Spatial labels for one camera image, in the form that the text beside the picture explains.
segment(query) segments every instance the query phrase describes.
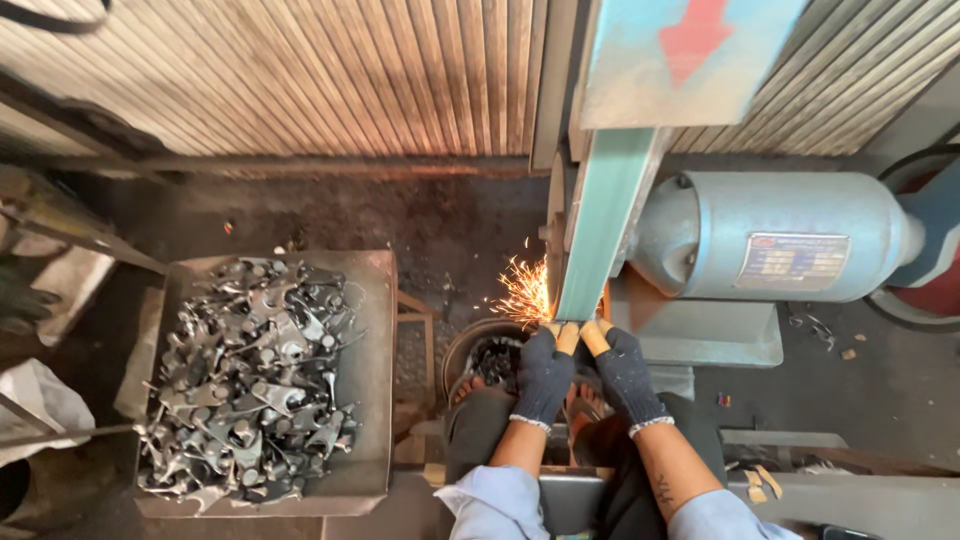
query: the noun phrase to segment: hand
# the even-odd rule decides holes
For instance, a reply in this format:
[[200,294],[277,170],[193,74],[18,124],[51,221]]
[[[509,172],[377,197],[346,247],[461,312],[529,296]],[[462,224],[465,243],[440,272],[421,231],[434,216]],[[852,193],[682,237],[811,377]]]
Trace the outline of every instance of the hand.
[[607,321],[600,321],[599,326],[584,324],[580,335],[596,357],[607,401],[630,419],[631,437],[651,424],[673,424],[673,417],[650,385],[650,371],[635,337]]
[[520,399],[511,420],[550,431],[573,380],[571,354],[578,341],[577,331],[577,325],[567,323],[554,338],[554,332],[544,325],[523,346],[517,377]]

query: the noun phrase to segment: sparks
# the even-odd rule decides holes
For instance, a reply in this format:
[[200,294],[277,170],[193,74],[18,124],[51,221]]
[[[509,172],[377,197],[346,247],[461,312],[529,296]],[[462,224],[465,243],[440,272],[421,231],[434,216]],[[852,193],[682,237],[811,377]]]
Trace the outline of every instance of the sparks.
[[524,328],[533,322],[552,319],[546,288],[546,255],[529,266],[525,260],[517,264],[513,256],[507,273],[510,277],[500,274],[499,281],[507,285],[510,297],[497,300],[496,309],[523,323]]

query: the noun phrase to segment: light blue sleeve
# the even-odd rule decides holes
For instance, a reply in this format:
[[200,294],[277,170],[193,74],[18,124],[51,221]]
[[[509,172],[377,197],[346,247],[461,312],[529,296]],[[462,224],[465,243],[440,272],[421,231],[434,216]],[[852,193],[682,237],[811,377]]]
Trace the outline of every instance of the light blue sleeve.
[[434,494],[457,517],[450,540],[547,540],[540,485],[517,467],[477,467]]
[[667,535],[670,540],[802,540],[785,528],[761,522],[726,489],[699,495],[681,506],[667,526]]
[[[540,512],[540,485],[517,467],[477,467],[434,494],[457,521],[450,540],[548,540]],[[802,540],[793,532],[760,522],[726,489],[691,499],[667,527],[670,540]]]

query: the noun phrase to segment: corrugated metal wall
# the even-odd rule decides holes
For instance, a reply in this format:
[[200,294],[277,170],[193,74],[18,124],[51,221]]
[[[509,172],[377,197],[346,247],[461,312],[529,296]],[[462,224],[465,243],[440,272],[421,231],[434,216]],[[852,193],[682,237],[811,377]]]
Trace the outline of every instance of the corrugated metal wall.
[[744,121],[671,152],[852,154],[958,53],[960,1],[812,0]]
[[121,0],[84,37],[0,20],[0,64],[185,155],[522,156],[546,2]]

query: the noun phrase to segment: metal tray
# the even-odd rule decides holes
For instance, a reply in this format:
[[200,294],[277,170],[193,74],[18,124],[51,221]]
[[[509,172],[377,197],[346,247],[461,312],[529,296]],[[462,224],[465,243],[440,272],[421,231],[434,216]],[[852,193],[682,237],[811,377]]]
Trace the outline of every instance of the metal tray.
[[[197,294],[194,282],[207,278],[212,268],[236,257],[193,258],[170,265],[163,294],[160,336],[177,323],[177,309],[183,298]],[[370,329],[356,343],[343,350],[337,378],[339,405],[360,402],[353,417],[363,423],[350,454],[331,457],[330,474],[311,479],[303,489],[303,499],[280,503],[233,507],[223,499],[211,506],[205,518],[222,517],[314,517],[357,516],[370,513],[387,496],[390,458],[393,449],[394,349],[396,348],[396,260],[390,251],[309,251],[287,255],[253,254],[249,257],[303,260],[307,264],[339,270],[347,276],[345,296],[357,308],[358,328]],[[160,339],[154,357],[154,380],[166,340]],[[156,411],[156,397],[148,411]],[[139,469],[137,448],[137,469]],[[147,518],[189,518],[197,509],[195,502],[166,501],[142,491],[134,484],[134,499]]]

